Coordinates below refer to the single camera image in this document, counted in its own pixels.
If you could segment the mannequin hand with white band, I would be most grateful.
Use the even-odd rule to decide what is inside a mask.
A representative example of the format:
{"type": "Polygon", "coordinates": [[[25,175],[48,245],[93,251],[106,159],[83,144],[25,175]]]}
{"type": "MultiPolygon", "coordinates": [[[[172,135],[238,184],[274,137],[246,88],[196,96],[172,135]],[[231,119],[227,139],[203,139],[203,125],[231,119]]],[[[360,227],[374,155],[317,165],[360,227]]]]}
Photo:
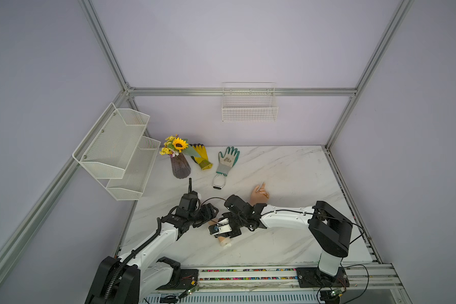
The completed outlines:
{"type": "Polygon", "coordinates": [[[257,185],[249,198],[249,204],[251,206],[255,206],[256,204],[259,203],[267,203],[270,198],[269,192],[265,188],[265,183],[262,183],[261,185],[257,185]]]}

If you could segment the white fitness band watch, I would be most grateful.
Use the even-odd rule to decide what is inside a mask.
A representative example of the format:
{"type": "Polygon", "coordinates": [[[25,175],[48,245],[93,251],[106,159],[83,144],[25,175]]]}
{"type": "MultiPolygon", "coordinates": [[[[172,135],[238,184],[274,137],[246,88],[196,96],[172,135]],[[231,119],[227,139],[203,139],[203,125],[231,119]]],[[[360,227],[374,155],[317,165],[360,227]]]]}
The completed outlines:
{"type": "Polygon", "coordinates": [[[217,190],[222,190],[226,185],[226,176],[223,174],[216,174],[212,180],[212,187],[217,190]]]}

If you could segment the mannequin hand with black watch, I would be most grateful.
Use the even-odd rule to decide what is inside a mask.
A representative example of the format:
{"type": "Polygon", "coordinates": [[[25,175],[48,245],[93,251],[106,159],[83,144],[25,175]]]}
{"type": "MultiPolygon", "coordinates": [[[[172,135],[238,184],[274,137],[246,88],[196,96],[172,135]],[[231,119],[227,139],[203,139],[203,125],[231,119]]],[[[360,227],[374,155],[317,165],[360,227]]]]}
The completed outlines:
{"type": "MultiPolygon", "coordinates": [[[[217,223],[219,220],[222,220],[222,219],[211,220],[210,225],[217,223]]],[[[219,240],[221,247],[230,247],[231,246],[231,239],[228,237],[228,234],[219,234],[216,237],[219,240]]]]}

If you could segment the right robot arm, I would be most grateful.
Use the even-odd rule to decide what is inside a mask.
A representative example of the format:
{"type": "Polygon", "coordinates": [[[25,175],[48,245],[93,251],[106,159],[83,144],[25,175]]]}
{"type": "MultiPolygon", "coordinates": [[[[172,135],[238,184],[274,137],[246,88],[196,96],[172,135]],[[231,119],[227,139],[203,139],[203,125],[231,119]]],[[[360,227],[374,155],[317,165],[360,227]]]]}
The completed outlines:
{"type": "Polygon", "coordinates": [[[310,231],[322,248],[319,272],[332,278],[338,276],[341,261],[348,257],[355,224],[325,201],[305,208],[283,208],[266,203],[251,205],[232,195],[224,206],[228,212],[208,228],[216,238],[238,237],[243,227],[249,231],[272,228],[310,231]]]}

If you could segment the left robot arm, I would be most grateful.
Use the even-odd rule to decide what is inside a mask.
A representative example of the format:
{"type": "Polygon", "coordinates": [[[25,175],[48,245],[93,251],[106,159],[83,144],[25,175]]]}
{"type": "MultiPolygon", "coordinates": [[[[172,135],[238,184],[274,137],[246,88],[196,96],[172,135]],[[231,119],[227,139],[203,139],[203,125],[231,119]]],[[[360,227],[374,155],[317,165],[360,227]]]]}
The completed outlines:
{"type": "Polygon", "coordinates": [[[189,179],[187,193],[167,215],[157,219],[157,228],[136,248],[120,257],[106,257],[98,266],[86,303],[139,303],[143,295],[168,284],[177,262],[158,257],[193,228],[215,219],[219,209],[200,202],[189,179]]]}

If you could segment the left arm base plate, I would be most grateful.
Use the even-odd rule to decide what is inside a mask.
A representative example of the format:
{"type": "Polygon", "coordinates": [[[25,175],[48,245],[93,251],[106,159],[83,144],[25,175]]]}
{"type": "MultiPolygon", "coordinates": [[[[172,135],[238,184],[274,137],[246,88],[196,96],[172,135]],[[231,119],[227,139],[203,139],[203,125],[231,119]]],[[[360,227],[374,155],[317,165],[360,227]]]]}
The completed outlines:
{"type": "Polygon", "coordinates": [[[198,269],[179,269],[173,272],[171,280],[159,290],[186,290],[193,281],[198,281],[198,269]]]}

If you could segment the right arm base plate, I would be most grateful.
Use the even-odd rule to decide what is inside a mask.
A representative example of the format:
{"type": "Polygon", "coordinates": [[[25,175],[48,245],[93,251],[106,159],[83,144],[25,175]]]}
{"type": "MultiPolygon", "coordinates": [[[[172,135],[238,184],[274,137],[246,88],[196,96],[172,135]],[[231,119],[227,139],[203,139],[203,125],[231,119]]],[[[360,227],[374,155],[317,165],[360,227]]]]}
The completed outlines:
{"type": "Polygon", "coordinates": [[[350,286],[343,267],[338,267],[335,276],[325,274],[318,267],[299,267],[296,268],[296,278],[301,288],[347,288],[350,286]]]}

